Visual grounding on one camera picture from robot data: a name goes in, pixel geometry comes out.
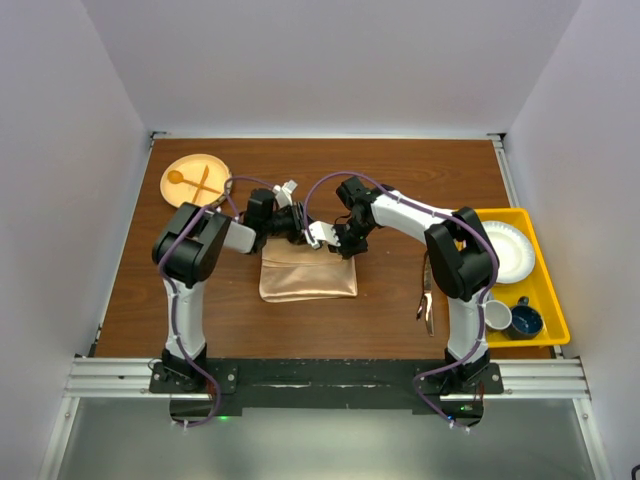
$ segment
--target cup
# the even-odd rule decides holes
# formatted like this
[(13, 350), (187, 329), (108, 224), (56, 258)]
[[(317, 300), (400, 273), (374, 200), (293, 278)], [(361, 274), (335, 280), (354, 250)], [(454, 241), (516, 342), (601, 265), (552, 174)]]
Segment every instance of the cup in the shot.
[(531, 340), (543, 328), (540, 312), (529, 306), (529, 297), (521, 297), (518, 304), (511, 308), (511, 325), (504, 333), (511, 340)]
[(485, 303), (484, 323), (489, 330), (506, 330), (511, 325), (511, 309), (500, 300), (491, 298)]

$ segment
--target plastic container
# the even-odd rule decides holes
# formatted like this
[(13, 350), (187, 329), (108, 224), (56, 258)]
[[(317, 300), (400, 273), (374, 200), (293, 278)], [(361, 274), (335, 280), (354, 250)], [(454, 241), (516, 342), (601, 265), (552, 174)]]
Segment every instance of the plastic container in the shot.
[(494, 208), (476, 210), (480, 220), (497, 220), (513, 225), (526, 235), (536, 252), (536, 265), (527, 278), (510, 285), (496, 284), (491, 291), (497, 300), (512, 307), (520, 297), (529, 297), (529, 305), (540, 312), (544, 328), (530, 340), (510, 340), (502, 332), (487, 332), (487, 341), (491, 348), (532, 347), (565, 345), (571, 336), (567, 322), (562, 314), (560, 303), (553, 289), (549, 271), (544, 263), (542, 252), (529, 214), (523, 208)]

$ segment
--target gray floor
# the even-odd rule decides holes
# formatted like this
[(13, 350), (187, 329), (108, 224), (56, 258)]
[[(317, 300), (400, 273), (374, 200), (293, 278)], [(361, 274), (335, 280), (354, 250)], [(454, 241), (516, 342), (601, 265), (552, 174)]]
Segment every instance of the gray floor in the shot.
[(162, 399), (83, 399), (60, 479), (592, 479), (571, 401), (487, 402), (466, 435), (435, 415), (245, 410), (184, 432)]

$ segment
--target white cup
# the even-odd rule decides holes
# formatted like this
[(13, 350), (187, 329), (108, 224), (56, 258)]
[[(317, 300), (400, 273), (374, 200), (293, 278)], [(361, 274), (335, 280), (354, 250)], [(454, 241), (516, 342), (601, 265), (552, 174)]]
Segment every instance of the white cup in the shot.
[(506, 330), (511, 325), (511, 309), (500, 300), (488, 300), (484, 307), (484, 323), (490, 330)]

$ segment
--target blue mug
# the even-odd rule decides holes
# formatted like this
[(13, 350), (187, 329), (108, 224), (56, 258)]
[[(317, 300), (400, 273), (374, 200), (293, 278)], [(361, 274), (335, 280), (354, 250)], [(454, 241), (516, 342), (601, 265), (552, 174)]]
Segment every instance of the blue mug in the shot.
[(518, 304), (511, 308), (511, 325), (504, 333), (511, 340), (531, 340), (543, 328), (540, 312), (529, 306), (529, 297), (521, 297)]

